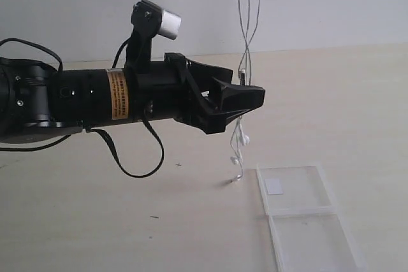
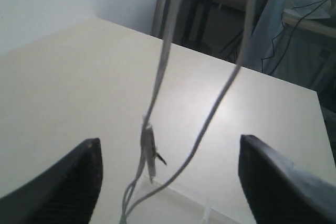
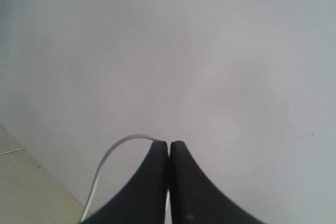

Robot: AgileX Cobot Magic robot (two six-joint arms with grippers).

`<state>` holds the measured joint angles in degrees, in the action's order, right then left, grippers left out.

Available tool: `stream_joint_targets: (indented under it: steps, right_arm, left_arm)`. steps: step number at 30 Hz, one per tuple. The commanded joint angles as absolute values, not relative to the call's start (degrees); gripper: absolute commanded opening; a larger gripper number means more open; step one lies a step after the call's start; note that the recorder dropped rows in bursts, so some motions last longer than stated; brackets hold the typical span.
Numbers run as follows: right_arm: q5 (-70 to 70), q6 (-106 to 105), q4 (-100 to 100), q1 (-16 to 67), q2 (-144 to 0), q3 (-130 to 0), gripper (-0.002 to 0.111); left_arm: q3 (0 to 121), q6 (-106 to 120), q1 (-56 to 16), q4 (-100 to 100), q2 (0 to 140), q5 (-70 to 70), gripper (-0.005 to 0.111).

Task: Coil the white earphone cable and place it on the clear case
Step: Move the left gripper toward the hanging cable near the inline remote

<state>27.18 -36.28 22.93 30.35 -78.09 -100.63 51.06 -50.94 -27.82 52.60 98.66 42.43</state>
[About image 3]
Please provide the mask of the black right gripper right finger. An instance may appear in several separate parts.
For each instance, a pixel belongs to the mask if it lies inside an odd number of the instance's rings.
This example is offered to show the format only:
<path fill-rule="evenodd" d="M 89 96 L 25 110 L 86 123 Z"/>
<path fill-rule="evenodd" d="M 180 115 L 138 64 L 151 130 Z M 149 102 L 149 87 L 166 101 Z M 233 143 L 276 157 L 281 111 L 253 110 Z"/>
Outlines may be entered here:
<path fill-rule="evenodd" d="M 183 141 L 170 147 L 170 205 L 173 223 L 262 223 L 209 180 Z"/>

